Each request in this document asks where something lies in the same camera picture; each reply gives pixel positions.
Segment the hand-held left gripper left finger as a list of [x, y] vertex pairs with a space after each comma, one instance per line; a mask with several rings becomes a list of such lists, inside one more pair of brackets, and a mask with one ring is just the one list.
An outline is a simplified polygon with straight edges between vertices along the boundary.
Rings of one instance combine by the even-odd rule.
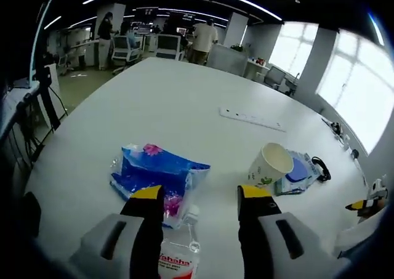
[[163, 241], [164, 189], [136, 191], [82, 238], [69, 259], [75, 278], [158, 278]]

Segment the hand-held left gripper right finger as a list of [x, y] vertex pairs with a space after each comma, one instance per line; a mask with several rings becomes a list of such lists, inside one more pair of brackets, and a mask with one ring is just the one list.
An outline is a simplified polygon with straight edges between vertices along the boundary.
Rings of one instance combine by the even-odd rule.
[[333, 278], [334, 259], [318, 235], [281, 212], [268, 190], [240, 185], [237, 200], [245, 278]]

